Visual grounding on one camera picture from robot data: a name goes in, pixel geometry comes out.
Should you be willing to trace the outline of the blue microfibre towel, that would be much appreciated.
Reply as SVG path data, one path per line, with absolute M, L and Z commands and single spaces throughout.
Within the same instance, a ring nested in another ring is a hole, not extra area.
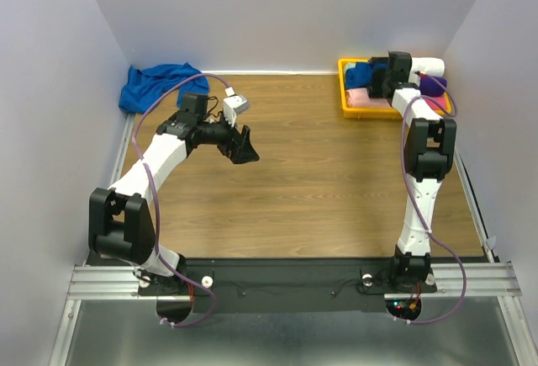
M 350 62 L 344 65 L 345 89 L 366 88 L 371 80 L 375 69 L 385 69 L 385 62 L 372 63 L 369 61 Z

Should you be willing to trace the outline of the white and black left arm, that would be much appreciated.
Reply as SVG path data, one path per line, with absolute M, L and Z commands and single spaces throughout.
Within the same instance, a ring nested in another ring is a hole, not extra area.
M 108 188 L 96 188 L 89 198 L 90 250 L 158 275 L 158 284 L 170 294 L 186 287 L 186 259 L 159 242 L 158 189 L 201 145 L 216 146 L 234 164 L 260 159 L 250 128 L 236 124 L 250 107 L 247 98 L 232 88 L 226 92 L 217 120 L 209 118 L 208 95 L 185 93 L 180 109 L 157 127 L 150 145 L 125 175 Z

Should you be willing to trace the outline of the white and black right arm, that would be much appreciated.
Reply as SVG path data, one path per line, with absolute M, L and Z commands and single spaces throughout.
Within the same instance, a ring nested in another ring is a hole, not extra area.
M 407 52 L 390 51 L 372 57 L 368 96 L 383 98 L 402 115 L 400 164 L 407 191 L 403 228 L 388 270 L 387 281 L 396 290 L 432 283 L 430 238 L 435 201 L 451 171 L 456 142 L 456 110 L 439 97 L 422 93 L 422 80 L 436 82 L 441 95 L 446 86 L 415 63 Z

